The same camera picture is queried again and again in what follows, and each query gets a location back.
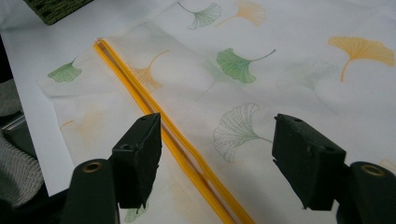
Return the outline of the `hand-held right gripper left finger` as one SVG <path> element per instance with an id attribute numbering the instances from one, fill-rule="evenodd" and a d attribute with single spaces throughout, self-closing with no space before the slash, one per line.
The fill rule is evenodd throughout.
<path id="1" fill-rule="evenodd" d="M 120 208 L 146 207 L 161 155 L 161 115 L 153 113 L 137 119 L 112 149 Z"/>

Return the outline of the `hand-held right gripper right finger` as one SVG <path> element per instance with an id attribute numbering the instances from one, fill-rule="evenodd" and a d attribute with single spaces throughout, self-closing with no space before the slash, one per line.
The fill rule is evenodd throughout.
<path id="1" fill-rule="evenodd" d="M 332 209 L 335 178 L 344 167 L 346 154 L 302 119 L 276 115 L 272 156 L 304 208 Z"/>

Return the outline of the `leaf print mesh laundry bag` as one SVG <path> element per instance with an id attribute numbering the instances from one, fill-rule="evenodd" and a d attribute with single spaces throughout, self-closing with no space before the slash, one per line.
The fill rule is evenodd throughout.
<path id="1" fill-rule="evenodd" d="M 396 0 L 135 0 L 122 31 L 39 80 L 74 164 L 165 123 L 146 207 L 121 224 L 336 224 L 276 167 L 276 116 L 396 174 Z"/>

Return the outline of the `green woven basket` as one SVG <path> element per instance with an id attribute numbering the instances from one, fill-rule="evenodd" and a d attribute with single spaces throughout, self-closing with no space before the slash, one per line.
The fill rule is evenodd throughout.
<path id="1" fill-rule="evenodd" d="M 93 0 L 23 0 L 33 12 L 47 25 L 52 25 Z"/>

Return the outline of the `white table board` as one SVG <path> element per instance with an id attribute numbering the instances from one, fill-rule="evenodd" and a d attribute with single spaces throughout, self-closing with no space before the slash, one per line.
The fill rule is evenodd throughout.
<path id="1" fill-rule="evenodd" d="M 396 0 L 93 0 L 51 26 L 0 0 L 0 35 L 51 192 L 141 113 L 98 41 L 236 197 L 290 193 L 280 113 L 396 173 Z"/>

